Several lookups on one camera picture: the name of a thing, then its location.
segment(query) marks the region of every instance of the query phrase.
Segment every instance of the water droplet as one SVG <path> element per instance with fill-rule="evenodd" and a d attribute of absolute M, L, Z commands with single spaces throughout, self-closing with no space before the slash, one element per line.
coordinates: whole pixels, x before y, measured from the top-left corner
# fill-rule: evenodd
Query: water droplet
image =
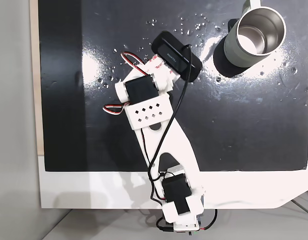
<path fill-rule="evenodd" d="M 292 74 L 297 74 L 298 73 L 298 69 L 296 67 L 292 67 L 291 68 L 291 72 L 292 72 Z"/>

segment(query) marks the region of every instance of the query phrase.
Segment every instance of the wooden edge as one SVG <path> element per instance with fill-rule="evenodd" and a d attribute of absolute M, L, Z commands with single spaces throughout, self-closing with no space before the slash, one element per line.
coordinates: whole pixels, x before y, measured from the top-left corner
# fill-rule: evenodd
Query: wooden edge
<path fill-rule="evenodd" d="M 43 117 L 41 96 L 41 60 L 39 36 L 39 0 L 29 1 L 30 40 L 32 51 L 32 72 L 35 110 L 35 129 L 37 155 L 44 155 Z"/>

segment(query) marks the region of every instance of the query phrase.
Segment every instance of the black surface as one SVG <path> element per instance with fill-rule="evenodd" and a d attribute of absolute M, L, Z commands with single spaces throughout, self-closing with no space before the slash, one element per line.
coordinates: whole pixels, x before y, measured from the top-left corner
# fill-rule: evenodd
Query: black surface
<path fill-rule="evenodd" d="M 201 171 L 306 168 L 308 0 L 263 1 L 284 17 L 286 39 L 274 55 L 235 75 L 224 67 L 219 43 L 244 1 L 39 0 L 46 170 L 147 170 L 126 115 L 102 107 L 118 103 L 114 84 L 131 70 L 120 51 L 149 59 L 163 30 L 192 44 L 203 62 L 176 116 Z M 183 84 L 176 82 L 174 99 Z"/>

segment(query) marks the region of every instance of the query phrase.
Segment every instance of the black cable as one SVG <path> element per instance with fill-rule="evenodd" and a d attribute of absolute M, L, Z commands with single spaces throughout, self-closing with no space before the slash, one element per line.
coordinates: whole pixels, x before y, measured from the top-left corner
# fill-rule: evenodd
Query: black cable
<path fill-rule="evenodd" d="M 143 147 L 144 147 L 144 152 L 145 152 L 145 155 L 146 155 L 146 160 L 148 162 L 148 165 L 150 165 L 150 158 L 149 158 L 149 155 L 148 155 L 148 151 L 146 150 L 146 144 L 145 144 L 145 137 L 144 137 L 143 128 L 140 129 L 140 133 L 142 135 Z"/>
<path fill-rule="evenodd" d="M 205 231 L 205 230 L 209 229 L 210 227 L 212 227 L 213 224 L 215 223 L 217 217 L 218 217 L 218 210 L 215 209 L 215 214 L 214 214 L 213 220 L 210 222 L 209 225 L 207 225 L 206 227 L 201 228 L 201 230 L 204 230 L 204 231 Z"/>
<path fill-rule="evenodd" d="M 140 133 L 142 135 L 143 147 L 144 147 L 144 152 L 145 152 L 145 155 L 146 155 L 146 160 L 147 160 L 148 164 L 150 164 L 150 158 L 149 158 L 149 155 L 148 155 L 148 151 L 146 150 L 146 143 L 145 143 L 145 136 L 144 136 L 143 128 L 140 129 Z M 150 183 L 151 183 L 152 189 L 153 188 L 155 189 L 155 193 L 156 193 L 157 198 L 160 199 L 160 200 L 165 200 L 163 198 L 160 198 L 160 196 L 159 196 L 159 194 L 158 194 L 158 192 L 157 192 L 157 190 L 156 190 L 156 188 L 154 186 L 154 182 L 151 181 Z M 160 204 L 162 206 L 161 201 L 159 201 L 159 200 L 157 200 L 155 198 L 153 198 L 152 200 L 157 202 L 158 204 Z"/>
<path fill-rule="evenodd" d="M 176 108 L 175 108 L 175 110 L 174 110 L 174 112 L 173 112 L 173 114 L 172 114 L 170 120 L 168 121 L 167 127 L 166 127 L 166 129 L 165 129 L 165 131 L 164 131 L 164 133 L 163 133 L 163 135 L 162 135 L 162 137 L 161 137 L 161 139 L 160 139 L 160 141 L 159 141 L 159 143 L 158 143 L 158 146 L 157 146 L 157 148 L 156 148 L 156 151 L 155 151 L 155 154 L 154 154 L 154 156 L 153 156 L 153 159 L 150 161 L 149 166 L 148 166 L 148 170 L 147 170 L 147 175 L 148 175 L 148 178 L 149 178 L 149 180 L 150 180 L 150 182 L 151 182 L 151 185 L 152 185 L 152 190 L 151 190 L 151 193 L 150 193 L 150 199 L 153 200 L 153 201 L 155 201 L 155 202 L 157 202 L 158 200 L 154 198 L 155 186 L 154 186 L 154 180 L 153 180 L 152 175 L 151 175 L 151 169 L 152 169 L 152 167 L 153 167 L 153 165 L 154 165 L 154 162 L 155 162 L 155 160 L 156 160 L 156 158 L 157 158 L 157 156 L 158 156 L 158 154 L 159 154 L 159 151 L 160 151 L 160 149 L 161 149 L 161 146 L 162 146 L 162 144 L 163 144 L 163 141 L 164 141 L 164 139 L 165 139 L 165 137 L 166 137 L 166 135 L 167 135 L 167 133 L 168 133 L 168 131 L 169 131 L 171 125 L 172 125 L 172 122 L 173 122 L 173 120 L 174 120 L 174 118 L 175 118 L 175 115 L 177 114 L 177 112 L 178 112 L 178 110 L 179 110 L 179 108 L 180 108 L 180 105 L 181 105 L 181 103 L 182 103 L 182 100 L 183 100 L 183 98 L 184 98 L 186 89 L 187 89 L 188 84 L 189 84 L 189 81 L 190 81 L 191 70 L 192 70 L 192 51 L 191 51 L 191 45 L 190 45 L 190 44 L 185 45 L 185 46 L 183 47 L 183 50 L 186 49 L 186 48 L 188 48 L 188 50 L 189 50 L 189 56 L 190 56 L 188 76 L 187 76 L 187 79 L 185 80 L 185 83 L 184 83 L 184 86 L 183 86 L 183 90 L 182 90 L 182 92 L 181 92 L 181 94 L 180 94 L 180 97 L 179 97 L 179 99 L 178 99 Z"/>
<path fill-rule="evenodd" d="M 291 200 L 291 202 L 294 203 L 296 206 L 298 206 L 300 209 L 302 209 L 304 212 L 308 214 L 308 210 L 305 207 L 303 207 L 301 204 L 299 204 L 297 201 L 293 199 Z"/>
<path fill-rule="evenodd" d="M 175 177 L 175 174 L 174 174 L 174 173 L 172 173 L 172 172 L 170 172 L 170 171 L 166 171 L 165 174 L 164 174 L 164 177 L 163 177 L 164 179 L 165 179 L 166 174 L 172 174 L 172 175 Z"/>
<path fill-rule="evenodd" d="M 159 230 L 161 230 L 161 231 L 163 231 L 163 232 L 174 232 L 174 227 L 172 227 L 172 226 L 160 226 L 160 221 L 162 221 L 163 220 L 163 216 L 162 217 L 160 217 L 157 221 L 156 221 L 156 227 L 159 229 Z"/>

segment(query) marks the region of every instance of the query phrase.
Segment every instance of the gray floor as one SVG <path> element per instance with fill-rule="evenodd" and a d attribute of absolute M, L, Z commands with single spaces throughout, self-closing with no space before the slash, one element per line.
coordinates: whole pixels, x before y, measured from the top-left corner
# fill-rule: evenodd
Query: gray floor
<path fill-rule="evenodd" d="M 308 209 L 308 193 L 295 199 Z M 308 240 L 308 214 L 288 202 L 276 209 L 220 210 L 212 228 L 191 238 L 185 233 L 161 232 L 155 227 L 160 210 L 72 210 L 44 240 L 199 239 Z M 214 211 L 206 210 L 208 225 Z"/>

